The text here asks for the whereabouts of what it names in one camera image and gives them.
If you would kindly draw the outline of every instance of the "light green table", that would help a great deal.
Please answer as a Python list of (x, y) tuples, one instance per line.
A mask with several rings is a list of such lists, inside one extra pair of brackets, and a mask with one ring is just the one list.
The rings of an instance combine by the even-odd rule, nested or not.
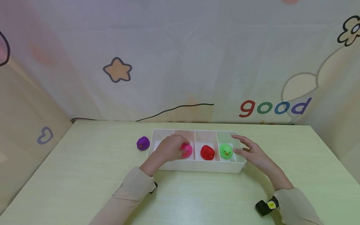
[[(356, 224), (360, 186), (309, 126), (76, 121), (11, 205), (1, 225), (86, 225), (127, 172), (146, 159), (154, 128), (237, 131), (257, 142), (327, 224)], [(273, 193), (250, 163), (239, 174), (159, 171), (159, 187), (127, 224), (281, 224), (254, 209)]]

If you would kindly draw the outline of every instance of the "beige sleeve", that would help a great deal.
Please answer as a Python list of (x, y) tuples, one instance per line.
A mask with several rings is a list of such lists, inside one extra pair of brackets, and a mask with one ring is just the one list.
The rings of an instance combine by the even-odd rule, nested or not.
[(145, 195), (155, 188), (154, 177), (149, 177), (139, 167), (133, 168), (89, 225), (122, 225)]
[(300, 189), (281, 189), (276, 191), (274, 196), (279, 201), (280, 214), (286, 225), (323, 225)]

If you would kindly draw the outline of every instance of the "black wrist strap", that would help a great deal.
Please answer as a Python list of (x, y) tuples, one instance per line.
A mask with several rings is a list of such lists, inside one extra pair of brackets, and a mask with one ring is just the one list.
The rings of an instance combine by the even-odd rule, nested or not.
[(261, 216), (264, 216), (271, 213), (279, 206), (279, 201), (273, 196), (268, 202), (264, 202), (263, 200), (261, 200), (256, 203), (255, 209)]

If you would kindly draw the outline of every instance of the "purple rubber duck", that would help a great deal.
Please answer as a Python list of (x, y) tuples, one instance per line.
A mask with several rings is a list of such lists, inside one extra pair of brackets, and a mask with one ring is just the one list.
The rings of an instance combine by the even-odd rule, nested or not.
[(150, 141), (147, 137), (142, 137), (136, 142), (136, 146), (140, 151), (145, 151), (150, 147)]

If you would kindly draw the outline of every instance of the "right hand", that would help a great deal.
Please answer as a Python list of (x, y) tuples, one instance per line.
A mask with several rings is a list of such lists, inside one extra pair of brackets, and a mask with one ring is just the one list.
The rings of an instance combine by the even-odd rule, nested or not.
[(162, 140), (153, 154), (163, 159), (163, 163), (181, 159), (185, 151), (180, 150), (182, 144), (190, 144), (189, 141), (181, 135), (172, 134)]
[(260, 146), (252, 140), (240, 135), (231, 135), (231, 137), (240, 140), (241, 143), (248, 147), (243, 149), (234, 148), (234, 153), (244, 157), (265, 175), (269, 176), (272, 173), (281, 170), (279, 166), (276, 165), (276, 163), (273, 162), (270, 157), (260, 148)]

